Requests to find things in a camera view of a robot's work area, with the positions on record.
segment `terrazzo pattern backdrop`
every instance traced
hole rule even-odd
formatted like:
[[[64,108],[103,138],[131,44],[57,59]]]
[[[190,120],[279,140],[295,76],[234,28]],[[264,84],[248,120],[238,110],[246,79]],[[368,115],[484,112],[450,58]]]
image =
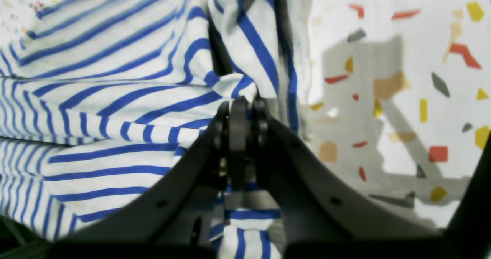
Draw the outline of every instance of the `terrazzo pattern backdrop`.
[[[491,126],[491,1],[313,0],[309,34],[314,151],[367,198],[446,226]]]

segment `striped shirt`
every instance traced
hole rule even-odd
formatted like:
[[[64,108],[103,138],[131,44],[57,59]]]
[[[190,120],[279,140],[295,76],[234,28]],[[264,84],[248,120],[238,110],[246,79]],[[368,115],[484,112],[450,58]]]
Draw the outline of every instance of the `striped shirt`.
[[[51,241],[103,219],[160,180],[223,101],[257,89],[305,139],[307,30],[289,25],[305,17],[282,1],[41,9],[0,50],[0,213]],[[219,197],[211,243],[222,258],[279,258],[279,209],[252,169],[247,178],[244,192]]]

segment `blue and white striped fabric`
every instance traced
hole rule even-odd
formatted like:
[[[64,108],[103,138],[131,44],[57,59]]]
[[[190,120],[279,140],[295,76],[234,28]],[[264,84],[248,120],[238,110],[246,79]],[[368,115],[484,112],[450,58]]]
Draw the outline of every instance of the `blue and white striped fabric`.
[[[223,101],[256,89],[304,133],[297,88],[309,69],[297,68],[278,11],[275,0],[42,9],[0,50],[1,214],[54,241],[107,217],[161,179]],[[225,54],[211,52],[211,22]],[[233,70],[217,74],[214,59]],[[219,198],[210,240],[222,258],[278,258],[279,209],[248,176],[245,192]]]

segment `gray confetti shape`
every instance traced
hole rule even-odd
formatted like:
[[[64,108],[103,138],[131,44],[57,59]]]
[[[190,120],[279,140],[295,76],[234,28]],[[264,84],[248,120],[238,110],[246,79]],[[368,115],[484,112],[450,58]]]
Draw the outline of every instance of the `gray confetti shape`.
[[[450,92],[448,91],[447,84],[443,81],[443,79],[435,74],[435,72],[431,73],[431,78],[433,79],[433,86],[447,98],[450,98]]]
[[[465,125],[463,126],[462,128],[462,132],[467,132],[469,131],[471,128],[473,128],[472,124],[470,123],[465,123]]]
[[[391,198],[389,196],[379,196],[379,195],[368,195],[370,198],[374,198],[384,203],[389,203],[391,205],[397,205],[405,208],[414,208],[414,198],[416,198],[416,193],[413,191],[405,196],[405,198]]]
[[[352,41],[360,40],[366,36],[367,36],[367,34],[366,34],[365,30],[363,30],[363,28],[359,28],[355,32],[352,32],[348,35],[347,41],[352,42]]]
[[[423,168],[421,168],[419,164],[416,167],[416,178],[426,178],[425,171],[423,170]]]

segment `red confetti shape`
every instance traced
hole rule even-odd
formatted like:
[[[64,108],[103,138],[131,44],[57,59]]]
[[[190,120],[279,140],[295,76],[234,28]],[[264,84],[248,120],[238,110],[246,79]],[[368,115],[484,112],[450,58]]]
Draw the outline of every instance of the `red confetti shape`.
[[[465,44],[452,43],[450,47],[451,53],[459,53],[463,56],[463,60],[465,60],[465,64],[472,68],[482,69],[481,65],[477,62],[477,60],[472,56],[469,51],[469,48]]]
[[[358,143],[354,143],[354,144],[353,144],[353,147],[354,147],[354,148],[361,148],[361,147],[365,147],[367,144],[368,144],[368,142],[367,142],[367,141],[358,142]]]
[[[395,12],[394,15],[392,16],[392,20],[411,18],[417,15],[419,12],[421,12],[421,10]]]
[[[324,81],[328,84],[335,84],[337,82],[344,81],[347,78],[348,78],[348,75],[346,74],[346,75],[341,75],[341,76],[337,76],[337,77],[325,78]]]
[[[349,4],[351,9],[358,11],[358,18],[363,19],[365,17],[365,10],[362,5]]]
[[[448,147],[447,146],[432,146],[430,147],[428,160],[430,162],[447,162]]]
[[[360,167],[358,169],[358,175],[360,175],[361,180],[363,180],[363,182],[367,182],[367,176],[365,175],[365,170],[363,169],[363,167]]]

